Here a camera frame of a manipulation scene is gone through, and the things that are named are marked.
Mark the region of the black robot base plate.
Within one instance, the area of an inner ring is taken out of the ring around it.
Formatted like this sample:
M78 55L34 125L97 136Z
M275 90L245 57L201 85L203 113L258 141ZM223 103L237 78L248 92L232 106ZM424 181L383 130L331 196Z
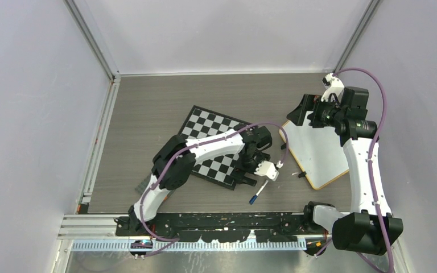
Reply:
M158 213L142 224L130 216L115 218L116 235L148 236L162 242L244 242L249 236L257 242L291 242L297 235L318 235L330 231L313 223L302 212L249 213Z

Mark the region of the aluminium frame rail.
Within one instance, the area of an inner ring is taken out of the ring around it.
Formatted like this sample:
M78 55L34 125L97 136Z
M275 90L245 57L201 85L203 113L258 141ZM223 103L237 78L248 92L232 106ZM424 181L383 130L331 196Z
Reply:
M113 235L116 226L113 216L108 214L84 214L83 212L89 207L93 196L120 82L121 75L116 75L111 81L99 119L96 136L93 139L92 152L88 160L76 212L63 217L57 236L58 239L101 238Z

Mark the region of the blue capped whiteboard marker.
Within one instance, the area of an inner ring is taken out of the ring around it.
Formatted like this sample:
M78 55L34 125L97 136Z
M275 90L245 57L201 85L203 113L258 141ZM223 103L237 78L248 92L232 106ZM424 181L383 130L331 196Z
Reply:
M256 201L256 199L258 198L258 196L261 194L261 192L264 190L264 188L268 185L269 180L265 180L264 183L260 186L259 190L257 190L257 192L255 193L255 195L253 195L251 197L251 199L249 200L249 204L253 205L254 202Z

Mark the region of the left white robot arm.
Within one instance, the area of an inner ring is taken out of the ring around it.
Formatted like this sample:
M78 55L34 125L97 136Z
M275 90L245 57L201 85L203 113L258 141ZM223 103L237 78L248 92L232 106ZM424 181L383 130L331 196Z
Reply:
M200 139L172 136L154 156L150 174L136 188L140 197L128 211L131 230L146 235L165 197L181 187L193 169L207 160L238 155L235 168L240 176L249 173L276 180L281 163L272 163L270 155L262 151L271 144L269 130L257 124L237 125L224 133Z

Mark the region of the grey studded baseplate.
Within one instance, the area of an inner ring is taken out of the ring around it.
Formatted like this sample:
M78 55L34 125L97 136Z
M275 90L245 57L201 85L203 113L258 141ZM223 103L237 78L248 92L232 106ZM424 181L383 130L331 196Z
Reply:
M154 183L153 176L147 176L140 183L138 183L138 185L135 187L135 192L138 197L143 195L144 191L149 187L149 183Z

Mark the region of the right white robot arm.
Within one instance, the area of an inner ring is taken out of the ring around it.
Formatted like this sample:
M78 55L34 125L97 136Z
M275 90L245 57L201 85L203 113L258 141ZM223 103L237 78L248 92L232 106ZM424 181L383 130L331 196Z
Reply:
M392 215L382 190L377 161L379 126L367 120L369 92L347 87L341 98L335 94L305 94L287 119L301 126L305 119L315 129L332 127L339 136L351 181L349 214L333 205L309 202L302 226L309 233L328 231L338 250L384 255L403 232L403 221Z

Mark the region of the black white chessboard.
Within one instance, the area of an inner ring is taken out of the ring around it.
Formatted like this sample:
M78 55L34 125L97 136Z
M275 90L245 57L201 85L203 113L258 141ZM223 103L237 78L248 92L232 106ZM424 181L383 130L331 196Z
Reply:
M200 156L192 174L226 189L234 190L238 185L233 178L236 170L239 150L226 148L230 141L221 140L222 134L236 126L246 126L249 122L219 112L194 105L184 120L179 134L188 140L217 139L217 142L199 146L191 151L198 151Z

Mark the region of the yellow framed whiteboard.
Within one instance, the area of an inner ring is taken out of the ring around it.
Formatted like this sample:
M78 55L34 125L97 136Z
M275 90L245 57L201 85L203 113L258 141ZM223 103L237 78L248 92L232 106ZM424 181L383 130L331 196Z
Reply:
M282 128L287 136L288 150L305 178L315 190L320 190L349 172L348 163L334 128L313 128L307 120L302 126L286 121Z

